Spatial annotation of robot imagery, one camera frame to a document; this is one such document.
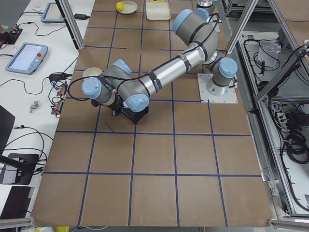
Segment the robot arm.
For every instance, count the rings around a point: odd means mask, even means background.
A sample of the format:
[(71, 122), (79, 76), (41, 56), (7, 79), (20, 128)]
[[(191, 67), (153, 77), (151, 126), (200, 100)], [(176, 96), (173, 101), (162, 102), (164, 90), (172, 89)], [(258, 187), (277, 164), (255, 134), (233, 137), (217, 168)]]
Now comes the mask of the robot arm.
[(195, 12), (206, 20), (214, 12), (215, 3), (213, 0), (198, 0)]
[(81, 78), (83, 94), (94, 107), (108, 107), (113, 116), (123, 113), (137, 123), (149, 112), (151, 95), (160, 92), (196, 65), (204, 63), (213, 73), (207, 83), (210, 87), (208, 92), (220, 96), (220, 90), (228, 90), (238, 65), (232, 58), (217, 55), (218, 35), (207, 17), (208, 12), (202, 8), (182, 10), (175, 18), (172, 29), (188, 49), (138, 78), (130, 77), (132, 71), (122, 59), (104, 71), (88, 68)]

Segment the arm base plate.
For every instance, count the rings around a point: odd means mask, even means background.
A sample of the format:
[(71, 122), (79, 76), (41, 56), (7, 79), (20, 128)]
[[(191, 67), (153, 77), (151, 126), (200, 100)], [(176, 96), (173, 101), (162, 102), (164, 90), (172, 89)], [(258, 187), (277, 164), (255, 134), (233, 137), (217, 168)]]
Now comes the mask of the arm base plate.
[(236, 91), (232, 87), (233, 81), (225, 87), (220, 87), (213, 82), (212, 77), (213, 74), (210, 73), (197, 74), (200, 101), (214, 104), (237, 104)]

